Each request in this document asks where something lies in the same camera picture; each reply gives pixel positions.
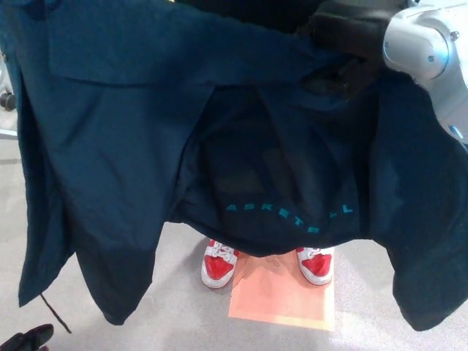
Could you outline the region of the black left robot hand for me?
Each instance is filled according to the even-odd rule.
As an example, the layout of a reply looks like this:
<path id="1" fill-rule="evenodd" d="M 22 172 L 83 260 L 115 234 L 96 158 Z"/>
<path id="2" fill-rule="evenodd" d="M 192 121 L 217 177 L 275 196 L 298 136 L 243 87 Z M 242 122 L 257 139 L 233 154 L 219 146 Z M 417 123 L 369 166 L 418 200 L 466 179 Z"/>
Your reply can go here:
<path id="1" fill-rule="evenodd" d="M 41 350 L 53 334 L 52 324 L 40 325 L 25 333 L 16 333 L 1 345 L 1 350 Z"/>

